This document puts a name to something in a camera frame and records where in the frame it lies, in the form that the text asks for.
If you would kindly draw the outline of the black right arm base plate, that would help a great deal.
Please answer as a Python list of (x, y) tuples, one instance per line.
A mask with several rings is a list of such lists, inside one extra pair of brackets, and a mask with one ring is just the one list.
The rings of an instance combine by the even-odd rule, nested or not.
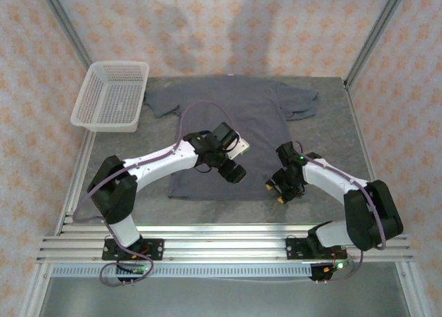
[(346, 251), (338, 246), (323, 247), (313, 238), (295, 238), (285, 239), (286, 255), (288, 260), (330, 260), (347, 259)]

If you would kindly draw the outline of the white perforated plastic basket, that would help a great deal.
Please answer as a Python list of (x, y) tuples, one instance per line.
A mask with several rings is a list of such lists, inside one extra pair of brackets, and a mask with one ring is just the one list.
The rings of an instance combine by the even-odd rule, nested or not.
[(75, 102), (70, 123), (96, 133), (137, 130), (149, 64), (144, 61), (92, 63)]

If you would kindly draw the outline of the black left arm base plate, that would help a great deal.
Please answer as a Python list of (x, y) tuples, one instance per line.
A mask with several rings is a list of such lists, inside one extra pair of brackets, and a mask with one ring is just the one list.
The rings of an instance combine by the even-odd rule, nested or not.
[[(128, 250), (147, 256), (154, 261), (162, 260), (164, 240), (140, 238), (137, 242), (128, 247)], [(117, 245), (114, 239), (107, 238), (104, 241), (102, 260), (135, 261), (141, 260), (141, 258), (134, 253), (125, 252)]]

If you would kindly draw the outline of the aluminium table side rail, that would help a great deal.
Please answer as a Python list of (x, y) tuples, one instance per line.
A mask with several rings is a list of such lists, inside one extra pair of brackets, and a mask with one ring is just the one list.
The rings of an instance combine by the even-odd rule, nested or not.
[(376, 179), (376, 173), (375, 173), (374, 168), (372, 166), (372, 162), (371, 162), (371, 159), (369, 156), (369, 152), (367, 150), (367, 145), (365, 143), (365, 139), (363, 137), (363, 131), (361, 129), (361, 125), (360, 125), (358, 117), (357, 117), (356, 108), (354, 106), (351, 93), (347, 87), (345, 87), (345, 95), (346, 95), (346, 98), (347, 98), (347, 101), (349, 104), (349, 108), (350, 108), (350, 111), (351, 111), (351, 114), (353, 117), (353, 121), (354, 121), (354, 124), (356, 127), (356, 132), (358, 134), (359, 142), (361, 144), (361, 148), (363, 151), (363, 156), (364, 156), (365, 164), (367, 166), (370, 180), (374, 181)]
[(77, 160), (73, 167), (73, 174), (70, 179), (70, 184), (68, 186), (66, 197), (61, 207), (61, 211), (54, 230), (54, 234), (56, 236), (61, 233), (66, 216), (73, 214), (79, 202), (81, 188), (84, 182), (84, 177), (88, 167), (90, 155), (92, 153), (95, 137), (96, 133), (94, 132), (86, 131), (84, 133)]

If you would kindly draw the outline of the grey metal lower panel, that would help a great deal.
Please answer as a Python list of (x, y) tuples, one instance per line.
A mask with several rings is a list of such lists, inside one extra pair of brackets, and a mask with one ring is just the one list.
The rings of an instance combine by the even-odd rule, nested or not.
[(392, 280), (314, 285), (150, 278), (109, 288), (91, 278), (53, 278), (39, 317), (410, 317), (410, 313)]

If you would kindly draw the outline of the aluminium frame post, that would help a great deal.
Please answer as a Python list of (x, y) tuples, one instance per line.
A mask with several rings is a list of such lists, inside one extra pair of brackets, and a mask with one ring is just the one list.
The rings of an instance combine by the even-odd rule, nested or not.
[(381, 10), (377, 20), (370, 30), (365, 42), (359, 51), (352, 67), (350, 68), (346, 78), (343, 80), (345, 90), (349, 91), (356, 83), (356, 79), (361, 73), (363, 67), (367, 63), (369, 56), (374, 51), (377, 43), (386, 31), (387, 26), (394, 16), (396, 10), (401, 4), (402, 0), (387, 0), (383, 9)]
[(68, 13), (66, 12), (63, 4), (60, 0), (45, 0), (45, 2), (48, 4), (48, 7), (51, 9), (53, 15), (55, 16), (57, 23), (69, 40), (81, 64), (86, 70), (88, 70), (93, 61), (90, 58), (86, 47), (81, 41), (77, 31), (75, 30), (75, 27), (70, 20), (70, 17), (68, 16)]

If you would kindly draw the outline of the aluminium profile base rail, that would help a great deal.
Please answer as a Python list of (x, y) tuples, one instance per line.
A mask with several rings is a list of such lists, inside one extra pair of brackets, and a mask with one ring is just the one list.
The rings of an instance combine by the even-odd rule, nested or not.
[[(161, 238), (163, 262), (286, 263), (285, 240), (307, 235), (309, 226), (294, 224), (192, 224), (140, 226), (147, 238)], [(47, 236), (38, 262), (99, 263), (104, 238), (101, 225), (65, 224), (58, 236)]]

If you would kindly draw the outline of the small circuit board with LED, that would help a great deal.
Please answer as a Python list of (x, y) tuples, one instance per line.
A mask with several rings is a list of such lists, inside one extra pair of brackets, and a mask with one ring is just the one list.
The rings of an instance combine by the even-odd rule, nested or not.
[(354, 266), (354, 261), (350, 259), (339, 260), (337, 262), (321, 262), (311, 265), (311, 275), (309, 279), (318, 283), (328, 283), (334, 280), (334, 274), (342, 271), (345, 267)]
[(151, 272), (152, 268), (146, 265), (116, 265), (117, 278), (121, 283), (134, 283), (145, 279)]

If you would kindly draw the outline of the grey t-shirt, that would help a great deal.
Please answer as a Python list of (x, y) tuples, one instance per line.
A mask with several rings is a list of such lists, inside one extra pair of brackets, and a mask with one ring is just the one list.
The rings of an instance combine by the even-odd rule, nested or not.
[(247, 172), (241, 182), (228, 183), (215, 171), (180, 171), (171, 176), (170, 198), (258, 201), (271, 196), (265, 183), (280, 168), (276, 149), (291, 141), (287, 123), (313, 117), (320, 97), (315, 90), (276, 80), (223, 75), (150, 87), (146, 104), (157, 118), (185, 111), (184, 134), (213, 131), (226, 122), (250, 145), (235, 159)]

